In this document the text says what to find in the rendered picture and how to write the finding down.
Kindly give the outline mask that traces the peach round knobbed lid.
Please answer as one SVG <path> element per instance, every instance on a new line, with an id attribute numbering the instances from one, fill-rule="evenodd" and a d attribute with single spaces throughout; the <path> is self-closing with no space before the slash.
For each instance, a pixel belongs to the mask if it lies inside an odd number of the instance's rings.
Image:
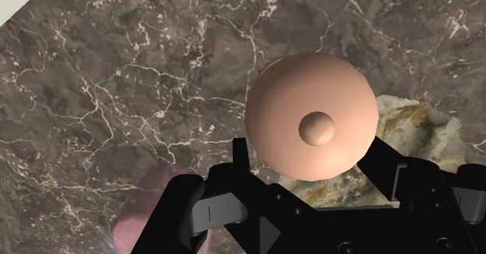
<path id="1" fill-rule="evenodd" d="M 271 62 L 245 105 L 245 129 L 257 155 L 275 172 L 308 182 L 351 169 L 371 146 L 378 122 L 366 78 L 328 54 Z"/>

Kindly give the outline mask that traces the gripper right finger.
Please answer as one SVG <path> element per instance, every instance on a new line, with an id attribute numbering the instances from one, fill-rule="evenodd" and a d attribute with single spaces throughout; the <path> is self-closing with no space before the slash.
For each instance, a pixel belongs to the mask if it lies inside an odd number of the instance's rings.
<path id="1" fill-rule="evenodd" d="M 375 138 L 357 163 L 389 201 L 399 202 L 399 254 L 486 254 L 486 166 L 456 172 L 406 157 Z"/>

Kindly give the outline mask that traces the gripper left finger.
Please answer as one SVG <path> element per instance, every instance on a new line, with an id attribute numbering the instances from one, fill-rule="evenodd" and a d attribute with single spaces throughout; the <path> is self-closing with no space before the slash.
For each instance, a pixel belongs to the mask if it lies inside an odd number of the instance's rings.
<path id="1" fill-rule="evenodd" d="M 232 162 L 212 166 L 207 178 L 189 173 L 168 182 L 130 254 L 199 254 L 220 226 L 247 254 L 315 254 L 303 232 L 315 210 L 250 172 L 245 139 L 232 147 Z"/>

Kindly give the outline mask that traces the beige rough rock-like lump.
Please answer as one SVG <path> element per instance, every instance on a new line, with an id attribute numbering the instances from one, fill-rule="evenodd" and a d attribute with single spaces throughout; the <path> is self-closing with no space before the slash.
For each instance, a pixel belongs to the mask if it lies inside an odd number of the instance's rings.
<path id="1" fill-rule="evenodd" d="M 395 96 L 379 96 L 377 103 L 376 135 L 402 155 L 435 162 L 452 173 L 465 163 L 465 143 L 458 118 L 419 101 Z M 397 202 L 388 201 L 358 167 L 318 182 L 282 176 L 280 184 L 313 207 L 398 206 Z"/>

